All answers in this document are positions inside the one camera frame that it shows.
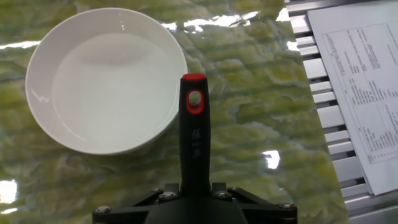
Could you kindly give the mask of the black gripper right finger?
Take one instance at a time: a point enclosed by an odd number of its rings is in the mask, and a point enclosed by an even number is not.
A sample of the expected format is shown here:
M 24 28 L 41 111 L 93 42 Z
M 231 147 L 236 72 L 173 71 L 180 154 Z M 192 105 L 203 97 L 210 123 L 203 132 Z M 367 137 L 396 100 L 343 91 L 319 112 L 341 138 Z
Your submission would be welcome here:
M 270 203 L 240 187 L 227 188 L 224 182 L 211 184 L 212 197 L 236 205 L 247 223 L 297 224 L 294 203 Z

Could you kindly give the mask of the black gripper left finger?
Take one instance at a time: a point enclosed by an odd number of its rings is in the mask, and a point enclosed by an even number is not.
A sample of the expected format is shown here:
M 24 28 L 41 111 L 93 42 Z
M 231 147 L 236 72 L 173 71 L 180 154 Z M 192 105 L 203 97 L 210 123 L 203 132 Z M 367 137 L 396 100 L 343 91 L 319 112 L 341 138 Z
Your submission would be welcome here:
M 123 207 L 99 206 L 92 213 L 92 223 L 144 223 L 156 206 L 178 199 L 179 184 L 165 184 L 152 189 Z

